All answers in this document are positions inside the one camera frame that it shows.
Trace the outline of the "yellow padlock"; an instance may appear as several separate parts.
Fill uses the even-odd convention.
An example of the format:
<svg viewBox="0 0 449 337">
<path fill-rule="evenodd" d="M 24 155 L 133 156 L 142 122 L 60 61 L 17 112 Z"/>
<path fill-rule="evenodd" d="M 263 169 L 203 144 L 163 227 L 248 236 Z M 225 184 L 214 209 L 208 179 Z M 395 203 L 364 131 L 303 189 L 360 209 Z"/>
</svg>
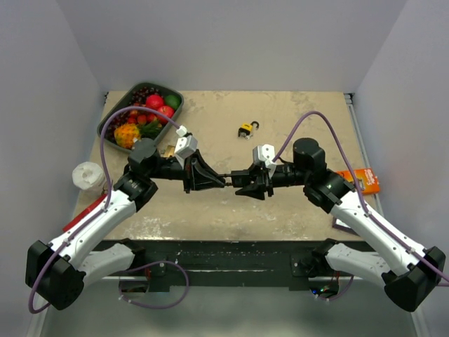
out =
<svg viewBox="0 0 449 337">
<path fill-rule="evenodd" d="M 249 140 L 253 136 L 254 132 L 259 129 L 259 127 L 260 124 L 258 121 L 252 121 L 249 124 L 242 124 L 238 129 L 238 137 Z"/>
</svg>

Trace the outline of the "black padlock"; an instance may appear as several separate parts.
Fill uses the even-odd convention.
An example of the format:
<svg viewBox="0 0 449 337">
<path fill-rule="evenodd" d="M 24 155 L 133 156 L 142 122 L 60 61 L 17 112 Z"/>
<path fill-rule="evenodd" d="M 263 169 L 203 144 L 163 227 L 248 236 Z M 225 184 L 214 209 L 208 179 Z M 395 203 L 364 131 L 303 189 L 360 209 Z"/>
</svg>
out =
<svg viewBox="0 0 449 337">
<path fill-rule="evenodd" d="M 248 170 L 231 171 L 233 187 L 244 187 L 250 183 L 250 175 Z"/>
</svg>

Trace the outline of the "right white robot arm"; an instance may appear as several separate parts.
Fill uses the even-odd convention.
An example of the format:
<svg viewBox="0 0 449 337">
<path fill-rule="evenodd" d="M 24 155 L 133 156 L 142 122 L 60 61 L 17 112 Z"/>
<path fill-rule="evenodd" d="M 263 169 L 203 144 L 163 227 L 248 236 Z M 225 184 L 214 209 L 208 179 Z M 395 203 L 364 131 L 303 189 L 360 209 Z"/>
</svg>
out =
<svg viewBox="0 0 449 337">
<path fill-rule="evenodd" d="M 312 138 L 293 144 L 293 161 L 274 163 L 274 147 L 253 149 L 250 168 L 232 171 L 239 196 L 263 200 L 276 187 L 301 186 L 306 198 L 363 238 L 372 252 L 351 249 L 331 239 L 313 257 L 314 271 L 322 276 L 341 271 L 384 289 L 401 309 L 414 312 L 440 284 L 445 254 L 426 248 L 404 235 L 375 211 L 352 183 L 328 169 L 325 151 Z"/>
</svg>

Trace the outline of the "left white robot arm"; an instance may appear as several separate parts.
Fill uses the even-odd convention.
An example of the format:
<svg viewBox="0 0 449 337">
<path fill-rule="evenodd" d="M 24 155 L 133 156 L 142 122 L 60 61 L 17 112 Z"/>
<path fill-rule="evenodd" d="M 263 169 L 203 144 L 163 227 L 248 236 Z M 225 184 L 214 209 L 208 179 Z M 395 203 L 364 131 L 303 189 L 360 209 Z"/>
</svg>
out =
<svg viewBox="0 0 449 337">
<path fill-rule="evenodd" d="M 155 179 L 180 180 L 185 192 L 226 185 L 223 176 L 204 161 L 193 136 L 179 138 L 172 157 L 162 157 L 149 138 L 137 141 L 123 175 L 87 216 L 52 242 L 38 240 L 28 248 L 25 283 L 32 294 L 64 310 L 79 297 L 89 278 L 121 270 L 140 274 L 145 258 L 127 242 L 99 256 L 91 252 L 117 225 L 149 202 L 158 190 Z"/>
</svg>

